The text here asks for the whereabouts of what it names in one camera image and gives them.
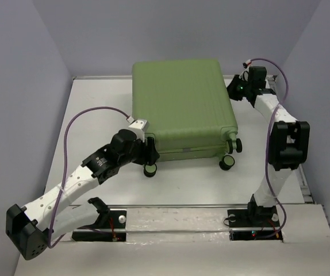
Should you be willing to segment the green suitcase blue lining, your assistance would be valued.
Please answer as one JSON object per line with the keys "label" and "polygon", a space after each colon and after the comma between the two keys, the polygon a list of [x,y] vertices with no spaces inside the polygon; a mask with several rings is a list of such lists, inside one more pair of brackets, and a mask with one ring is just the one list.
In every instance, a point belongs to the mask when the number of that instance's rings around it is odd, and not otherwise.
{"label": "green suitcase blue lining", "polygon": [[137,62],[132,116],[149,123],[159,160],[222,158],[238,126],[216,59]]}

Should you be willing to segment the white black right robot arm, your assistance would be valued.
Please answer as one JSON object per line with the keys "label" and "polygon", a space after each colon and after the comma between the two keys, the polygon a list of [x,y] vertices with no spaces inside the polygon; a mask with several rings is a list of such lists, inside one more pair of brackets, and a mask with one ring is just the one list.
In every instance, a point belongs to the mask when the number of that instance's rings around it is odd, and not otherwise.
{"label": "white black right robot arm", "polygon": [[278,196],[291,173],[307,159],[310,125],[293,117],[266,87],[265,67],[247,63],[244,68],[227,90],[231,99],[246,99],[268,121],[264,177],[247,207],[229,210],[226,221],[235,228],[277,227]]}

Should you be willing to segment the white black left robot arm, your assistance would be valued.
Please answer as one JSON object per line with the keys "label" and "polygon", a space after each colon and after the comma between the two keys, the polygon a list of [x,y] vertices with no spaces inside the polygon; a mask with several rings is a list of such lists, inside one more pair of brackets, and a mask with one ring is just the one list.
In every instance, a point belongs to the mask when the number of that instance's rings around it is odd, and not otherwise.
{"label": "white black left robot arm", "polygon": [[160,155],[152,137],[141,139],[132,130],[121,129],[111,142],[88,156],[60,184],[24,206],[12,205],[6,212],[6,234],[25,260],[53,248],[68,232],[80,227],[102,227],[110,219],[109,207],[98,197],[76,208],[70,205],[88,191],[134,163],[154,166]]}

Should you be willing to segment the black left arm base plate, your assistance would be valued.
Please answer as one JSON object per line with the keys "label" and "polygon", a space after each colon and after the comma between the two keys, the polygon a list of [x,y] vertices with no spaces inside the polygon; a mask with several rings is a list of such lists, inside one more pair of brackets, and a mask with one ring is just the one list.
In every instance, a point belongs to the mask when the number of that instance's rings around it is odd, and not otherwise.
{"label": "black left arm base plate", "polygon": [[126,215],[125,209],[111,209],[93,224],[74,230],[71,239],[75,242],[125,242]]}

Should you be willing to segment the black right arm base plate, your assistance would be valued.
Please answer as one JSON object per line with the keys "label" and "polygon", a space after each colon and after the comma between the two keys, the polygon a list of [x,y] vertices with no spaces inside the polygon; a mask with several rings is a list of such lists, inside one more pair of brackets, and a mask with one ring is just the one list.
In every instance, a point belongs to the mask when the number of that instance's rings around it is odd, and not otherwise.
{"label": "black right arm base plate", "polygon": [[231,241],[283,241],[277,211],[270,214],[249,214],[247,209],[230,209],[223,221],[229,228]]}

